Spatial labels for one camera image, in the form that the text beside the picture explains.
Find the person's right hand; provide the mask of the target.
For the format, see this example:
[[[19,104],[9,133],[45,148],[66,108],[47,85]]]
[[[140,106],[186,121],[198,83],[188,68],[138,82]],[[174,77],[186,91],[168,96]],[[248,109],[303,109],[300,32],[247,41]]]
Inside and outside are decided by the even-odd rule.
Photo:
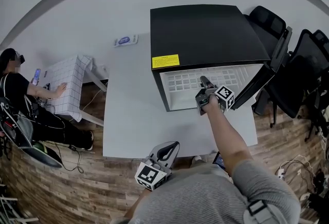
[[[206,113],[212,113],[214,111],[221,110],[217,97],[215,95],[210,95],[208,103],[204,105],[202,109]]]

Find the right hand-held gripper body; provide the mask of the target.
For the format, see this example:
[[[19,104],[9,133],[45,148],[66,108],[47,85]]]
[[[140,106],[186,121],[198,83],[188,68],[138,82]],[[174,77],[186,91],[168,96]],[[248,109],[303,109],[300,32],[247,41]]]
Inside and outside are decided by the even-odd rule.
[[[215,95],[222,112],[229,110],[234,104],[234,92],[226,86],[203,88],[196,95],[195,100],[200,115],[204,115],[203,107],[209,103],[211,95]]]

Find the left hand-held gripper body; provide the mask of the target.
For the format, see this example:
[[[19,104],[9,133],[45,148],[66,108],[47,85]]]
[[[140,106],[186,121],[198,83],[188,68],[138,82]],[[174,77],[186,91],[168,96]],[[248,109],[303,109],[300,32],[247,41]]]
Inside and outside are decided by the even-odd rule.
[[[156,154],[150,154],[141,161],[135,174],[136,182],[153,191],[164,184],[171,175],[172,159],[162,161]]]

